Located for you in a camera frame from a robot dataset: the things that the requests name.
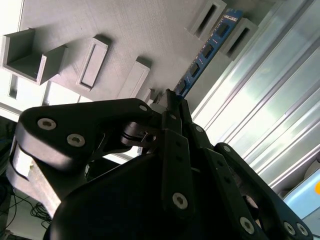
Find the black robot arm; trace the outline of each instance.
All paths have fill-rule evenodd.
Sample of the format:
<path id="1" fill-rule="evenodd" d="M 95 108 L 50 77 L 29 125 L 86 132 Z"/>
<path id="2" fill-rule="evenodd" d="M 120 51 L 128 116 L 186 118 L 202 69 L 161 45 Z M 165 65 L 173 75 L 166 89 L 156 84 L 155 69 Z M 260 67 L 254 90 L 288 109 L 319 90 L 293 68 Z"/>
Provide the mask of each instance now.
<path id="1" fill-rule="evenodd" d="M 160 113 L 138 99 L 22 113 L 7 175 L 46 207 L 49 239 L 313 239 L 231 146 L 211 145 L 186 100 L 165 100 Z M 89 162 L 132 146 L 142 154 L 87 182 Z"/>

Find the black cable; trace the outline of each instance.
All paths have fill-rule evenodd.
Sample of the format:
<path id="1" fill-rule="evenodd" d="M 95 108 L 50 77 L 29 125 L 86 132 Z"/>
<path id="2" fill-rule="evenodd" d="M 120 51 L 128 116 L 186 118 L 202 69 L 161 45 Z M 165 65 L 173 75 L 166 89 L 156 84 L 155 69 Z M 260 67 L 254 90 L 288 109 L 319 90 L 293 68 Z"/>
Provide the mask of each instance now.
<path id="1" fill-rule="evenodd" d="M 6 210 L 2 211 L 2 213 L 0 214 L 0 216 L 1 216 L 2 214 L 5 214 L 5 213 L 6 213 L 6 211 L 8 211 L 10 208 L 12 208 L 12 207 L 14 207 L 14 206 L 17 206 L 19 203 L 21 203 L 21 202 L 25 201 L 27 198 L 29 198 L 29 196 L 25 197 L 25 198 L 24 198 L 23 200 L 21 200 L 21 201 L 16 202 L 16 204 L 14 204 L 14 205 L 12 205 L 12 206 L 8 207 Z"/>
<path id="2" fill-rule="evenodd" d="M 44 223 L 51 224 L 52 219 L 51 219 L 50 215 L 48 214 L 47 210 L 45 209 L 45 207 L 40 202 L 38 202 L 35 206 L 33 206 L 31 204 L 31 202 L 23 199 L 22 197 L 19 197 L 17 195 L 16 195 L 16 197 L 18 197 L 19 199 L 22 199 L 23 201 L 27 202 L 31 206 L 30 215 L 32 217 L 41 219 L 42 220 L 41 226 L 43 228 L 47 229 L 47 227 L 44 226 Z"/>
<path id="3" fill-rule="evenodd" d="M 17 195 L 15 195 L 17 198 L 19 198 L 19 199 L 21 199 L 22 201 L 25 201 L 25 202 L 27 202 L 30 206 L 31 206 L 31 208 L 33 208 L 34 206 L 31 204 L 31 202 L 29 202 L 29 201 L 27 201 L 26 199 L 29 197 L 26 197 L 26 198 L 22 198 L 22 197 L 19 197 L 19 196 L 17 196 Z"/>
<path id="4" fill-rule="evenodd" d="M 15 202 L 15 204 L 14 204 L 14 206 L 15 206 L 14 215 L 13 215 L 13 218 L 12 218 L 11 222 L 3 230 L 0 231 L 0 236 L 2 236 L 3 233 L 6 231 L 6 229 L 10 226 L 10 224 L 12 224 L 12 222 L 15 220 L 15 217 L 17 215 L 17 199 L 16 199 L 16 195 L 13 195 L 13 197 L 14 197 L 14 202 Z"/>

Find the corrugated metal panel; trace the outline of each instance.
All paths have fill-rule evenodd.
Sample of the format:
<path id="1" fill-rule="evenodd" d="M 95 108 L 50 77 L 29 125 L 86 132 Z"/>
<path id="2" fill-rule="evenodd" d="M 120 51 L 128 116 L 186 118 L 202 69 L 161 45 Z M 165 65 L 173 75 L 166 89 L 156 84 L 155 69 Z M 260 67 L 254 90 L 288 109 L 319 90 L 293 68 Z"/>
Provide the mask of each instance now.
<path id="1" fill-rule="evenodd" d="M 320 151 L 320 1 L 271 11 L 193 113 L 271 186 Z"/>

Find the silver screw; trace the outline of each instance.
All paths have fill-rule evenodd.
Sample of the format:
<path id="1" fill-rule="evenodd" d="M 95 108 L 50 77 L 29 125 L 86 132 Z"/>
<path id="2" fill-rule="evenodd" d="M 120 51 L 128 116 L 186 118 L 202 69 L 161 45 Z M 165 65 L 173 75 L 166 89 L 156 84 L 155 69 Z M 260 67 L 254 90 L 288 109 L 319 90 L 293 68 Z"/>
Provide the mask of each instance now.
<path id="1" fill-rule="evenodd" d="M 195 129 L 199 132 L 202 133 L 204 130 L 200 126 L 196 126 Z"/>
<path id="2" fill-rule="evenodd" d="M 223 146 L 223 149 L 224 149 L 226 152 L 228 152 L 228 153 L 231 152 L 231 149 L 230 149 L 228 146 L 226 146 L 226 145 Z"/>
<path id="3" fill-rule="evenodd" d="M 177 120 L 177 117 L 176 117 L 175 115 L 173 115 L 173 114 L 170 114 L 170 117 L 171 117 L 172 119 L 174 119 L 174 120 Z"/>
<path id="4" fill-rule="evenodd" d="M 66 141 L 68 144 L 70 144 L 73 147 L 80 148 L 83 145 L 85 145 L 86 141 L 85 138 L 79 134 L 70 134 L 67 138 Z"/>
<path id="5" fill-rule="evenodd" d="M 297 223 L 296 226 L 298 227 L 298 229 L 300 230 L 300 232 L 305 235 L 305 236 L 308 236 L 309 233 L 307 231 L 307 229 L 305 229 L 304 226 L 302 226 L 300 223 Z"/>
<path id="6" fill-rule="evenodd" d="M 180 192 L 176 192 L 172 195 L 172 201 L 179 209 L 186 209 L 188 207 L 188 201 L 186 197 Z"/>
<path id="7" fill-rule="evenodd" d="M 255 228 L 252 225 L 252 223 L 249 221 L 248 218 L 246 218 L 244 216 L 240 217 L 240 224 L 248 234 L 252 235 L 255 233 Z"/>
<path id="8" fill-rule="evenodd" d="M 147 110 L 148 110 L 148 109 L 147 109 L 145 106 L 143 106 L 143 105 L 140 105 L 139 108 L 140 108 L 141 110 L 143 110 L 143 111 L 147 111 Z"/>
<path id="9" fill-rule="evenodd" d="M 290 225 L 290 223 L 288 222 L 284 222 L 283 223 L 284 228 L 288 231 L 288 233 L 290 233 L 291 235 L 296 235 L 296 231 L 295 229 Z"/>
<path id="10" fill-rule="evenodd" d="M 50 118 L 41 118 L 38 122 L 37 122 L 39 128 L 43 129 L 43 130 L 53 130 L 57 127 L 57 124 L 55 121 L 53 121 Z"/>

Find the gray plastic part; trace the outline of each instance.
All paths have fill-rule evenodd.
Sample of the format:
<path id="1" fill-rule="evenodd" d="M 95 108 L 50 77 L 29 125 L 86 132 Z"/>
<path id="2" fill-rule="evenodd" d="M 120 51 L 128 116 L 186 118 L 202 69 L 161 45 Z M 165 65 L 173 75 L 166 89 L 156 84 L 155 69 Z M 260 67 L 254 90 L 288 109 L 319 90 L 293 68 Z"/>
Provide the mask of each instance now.
<path id="1" fill-rule="evenodd" d="M 220 52 L 234 61 L 257 30 L 257 25 L 247 18 L 242 18 L 221 46 Z"/>
<path id="2" fill-rule="evenodd" d="M 137 94 L 145 82 L 149 71 L 149 67 L 136 60 L 117 98 L 128 99 L 137 97 Z"/>
<path id="3" fill-rule="evenodd" d="M 207 41 L 226 6 L 227 4 L 221 0 L 204 1 L 186 29 L 201 41 Z"/>
<path id="4" fill-rule="evenodd" d="M 153 111 L 155 111 L 155 112 L 157 112 L 157 113 L 159 113 L 159 114 L 163 114 L 164 111 L 167 110 L 166 107 L 164 107 L 164 106 L 162 106 L 162 105 L 160 105 L 160 104 L 158 104 L 158 103 L 151 103 L 151 104 L 150 104 L 150 108 L 151 108 Z"/>
<path id="5" fill-rule="evenodd" d="M 156 97 L 156 91 L 149 88 L 141 100 L 144 101 L 148 106 L 150 106 L 156 100 Z"/>
<path id="6" fill-rule="evenodd" d="M 92 38 L 76 84 L 84 90 L 91 91 L 98 78 L 102 64 L 106 58 L 109 40 L 96 35 Z"/>
<path id="7" fill-rule="evenodd" d="M 66 47 L 44 54 L 33 52 L 35 33 L 30 28 L 4 35 L 1 64 L 12 74 L 41 85 L 59 73 Z"/>

